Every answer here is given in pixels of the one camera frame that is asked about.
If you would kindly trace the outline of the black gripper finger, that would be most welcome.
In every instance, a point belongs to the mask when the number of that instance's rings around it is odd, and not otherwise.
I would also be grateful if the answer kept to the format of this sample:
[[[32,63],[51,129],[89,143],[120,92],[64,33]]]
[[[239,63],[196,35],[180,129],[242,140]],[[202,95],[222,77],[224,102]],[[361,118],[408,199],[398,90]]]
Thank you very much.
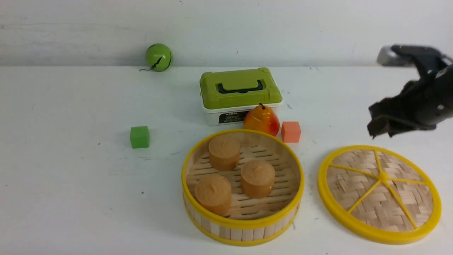
[[[414,66],[423,81],[452,81],[452,58],[432,46],[383,46],[376,61],[386,67]]]

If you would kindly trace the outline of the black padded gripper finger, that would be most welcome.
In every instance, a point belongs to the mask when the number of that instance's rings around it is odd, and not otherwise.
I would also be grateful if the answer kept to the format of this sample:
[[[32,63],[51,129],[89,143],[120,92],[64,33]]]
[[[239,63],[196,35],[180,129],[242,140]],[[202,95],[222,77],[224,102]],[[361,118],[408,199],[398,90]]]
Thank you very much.
[[[437,125],[423,124],[417,121],[409,105],[405,104],[408,92],[416,87],[418,81],[410,80],[403,86],[401,92],[394,97],[385,97],[369,106],[371,120],[367,124],[368,134],[375,139],[377,136],[388,134],[393,137],[398,134],[413,131],[432,131]]]

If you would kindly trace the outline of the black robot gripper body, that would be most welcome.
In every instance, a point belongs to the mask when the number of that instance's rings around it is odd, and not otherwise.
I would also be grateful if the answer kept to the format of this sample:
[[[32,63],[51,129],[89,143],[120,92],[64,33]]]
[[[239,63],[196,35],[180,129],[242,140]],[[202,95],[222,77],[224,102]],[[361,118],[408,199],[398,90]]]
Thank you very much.
[[[438,124],[453,116],[453,66],[439,71],[428,87],[427,124]]]

